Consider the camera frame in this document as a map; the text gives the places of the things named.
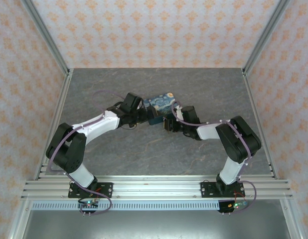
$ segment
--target gray marble surface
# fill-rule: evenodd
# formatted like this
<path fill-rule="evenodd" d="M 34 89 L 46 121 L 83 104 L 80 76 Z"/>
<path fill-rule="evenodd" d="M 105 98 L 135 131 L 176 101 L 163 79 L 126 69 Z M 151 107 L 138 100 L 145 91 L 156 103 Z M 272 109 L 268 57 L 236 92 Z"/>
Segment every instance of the gray marble surface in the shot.
<path fill-rule="evenodd" d="M 75 124 L 100 114 L 92 94 L 109 90 L 125 96 L 134 92 L 148 98 L 172 92 L 183 106 L 193 105 L 201 121 L 215 122 L 241 115 L 259 135 L 251 103 L 238 68 L 127 68 L 75 69 L 61 122 Z M 102 93 L 95 97 L 107 108 L 120 101 Z M 196 141 L 182 133 L 168 133 L 163 125 L 140 124 L 134 130 L 119 128 L 86 146 L 84 164 L 95 175 L 217 174 L 226 152 L 219 140 Z M 269 174 L 263 149 L 244 174 Z"/>

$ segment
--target black mounting plate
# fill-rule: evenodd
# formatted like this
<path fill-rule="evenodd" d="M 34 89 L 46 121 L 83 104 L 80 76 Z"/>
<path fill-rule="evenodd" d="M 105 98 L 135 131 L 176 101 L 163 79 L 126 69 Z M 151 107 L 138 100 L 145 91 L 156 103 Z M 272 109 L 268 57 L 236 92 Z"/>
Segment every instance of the black mounting plate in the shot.
<path fill-rule="evenodd" d="M 103 182 L 97 183 L 96 188 L 101 188 L 99 193 L 102 193 L 102 194 L 108 196 L 109 198 L 112 197 L 113 183 L 103 183 Z M 101 198 L 100 196 L 98 196 L 96 194 L 90 195 L 88 192 L 81 189 L 75 183 L 70 183 L 68 198 L 97 198 L 97 197 Z"/>
<path fill-rule="evenodd" d="M 243 183 L 237 183 L 234 187 L 231 188 L 230 191 L 226 191 L 223 195 L 216 188 L 216 182 L 201 182 L 200 183 L 200 192 L 202 194 L 202 198 L 234 198 L 234 192 L 241 193 L 245 196 L 245 190 Z"/>

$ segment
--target orange floral pattern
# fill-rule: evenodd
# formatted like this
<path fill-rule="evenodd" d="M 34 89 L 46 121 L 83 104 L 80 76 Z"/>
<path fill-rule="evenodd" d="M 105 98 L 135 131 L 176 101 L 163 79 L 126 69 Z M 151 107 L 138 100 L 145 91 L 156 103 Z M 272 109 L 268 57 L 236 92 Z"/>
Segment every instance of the orange floral pattern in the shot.
<path fill-rule="evenodd" d="M 63 77 L 21 1 L 1 0 L 0 239 L 41 159 Z"/>
<path fill-rule="evenodd" d="M 279 176 L 308 233 L 308 0 L 294 0 L 248 75 Z"/>
<path fill-rule="evenodd" d="M 34 0 L 70 68 L 243 67 L 278 2 Z"/>

